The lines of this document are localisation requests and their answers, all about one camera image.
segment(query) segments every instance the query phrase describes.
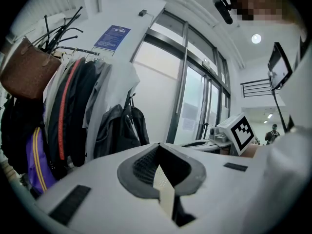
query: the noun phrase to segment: cable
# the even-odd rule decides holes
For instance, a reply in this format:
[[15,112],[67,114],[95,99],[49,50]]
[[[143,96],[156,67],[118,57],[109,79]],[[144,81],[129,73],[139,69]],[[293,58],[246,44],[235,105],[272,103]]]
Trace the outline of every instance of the cable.
[[285,121],[283,119],[283,116],[282,116],[282,113],[281,113],[281,110],[279,109],[279,106],[277,104],[277,100],[276,100],[276,96],[275,96],[275,90],[273,89],[272,90],[272,94],[273,94],[273,97],[274,97],[274,100],[275,100],[275,103],[276,103],[276,106],[277,106],[277,109],[278,109],[278,113],[279,113],[279,116],[281,118],[281,121],[282,121],[282,125],[283,125],[283,129],[284,129],[284,133],[287,133],[287,128],[286,128],[286,125],[285,125]]

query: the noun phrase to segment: sticker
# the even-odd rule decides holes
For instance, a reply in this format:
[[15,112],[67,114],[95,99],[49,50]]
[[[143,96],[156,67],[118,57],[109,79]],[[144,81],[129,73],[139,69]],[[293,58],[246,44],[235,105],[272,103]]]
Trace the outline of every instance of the sticker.
[[193,131],[194,125],[195,125],[195,120],[191,120],[191,119],[186,119],[185,118],[183,120],[182,129],[183,130],[187,130],[187,131]]

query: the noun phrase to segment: screen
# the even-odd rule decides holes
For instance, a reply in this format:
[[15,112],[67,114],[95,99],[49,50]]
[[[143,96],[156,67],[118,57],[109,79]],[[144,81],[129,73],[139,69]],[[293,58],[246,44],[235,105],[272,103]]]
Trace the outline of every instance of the screen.
[[268,68],[273,89],[279,88],[281,84],[283,85],[292,74],[292,69],[288,63],[287,57],[278,42],[274,44]]
[[276,88],[279,86],[279,84],[283,81],[283,79],[288,74],[287,66],[283,60],[283,58],[280,58],[273,69],[271,70],[271,81],[272,81],[272,87]]

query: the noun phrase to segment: poster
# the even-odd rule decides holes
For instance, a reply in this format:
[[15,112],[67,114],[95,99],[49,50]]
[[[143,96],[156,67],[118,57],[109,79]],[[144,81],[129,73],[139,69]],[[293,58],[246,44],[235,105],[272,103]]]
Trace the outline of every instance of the poster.
[[182,129],[187,131],[193,131],[195,125],[195,121],[191,119],[184,119]]
[[198,107],[195,107],[194,105],[188,104],[186,102],[183,103],[182,118],[196,120],[197,113]]
[[215,121],[216,121],[216,113],[213,111],[210,111],[209,122],[208,122],[209,126],[214,127]]
[[112,25],[94,44],[96,48],[108,49],[115,51],[122,40],[129,33],[130,29]]

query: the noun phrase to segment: glass door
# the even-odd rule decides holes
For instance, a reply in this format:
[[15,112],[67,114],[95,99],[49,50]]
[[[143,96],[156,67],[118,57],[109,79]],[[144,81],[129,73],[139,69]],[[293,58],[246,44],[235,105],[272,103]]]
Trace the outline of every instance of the glass door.
[[208,82],[208,106],[206,111],[204,130],[199,139],[207,139],[209,130],[216,125],[216,115],[218,111],[219,89],[210,80]]
[[185,144],[200,139],[204,127],[205,113],[203,112],[206,112],[207,107],[206,91],[207,76],[188,63],[174,144]]

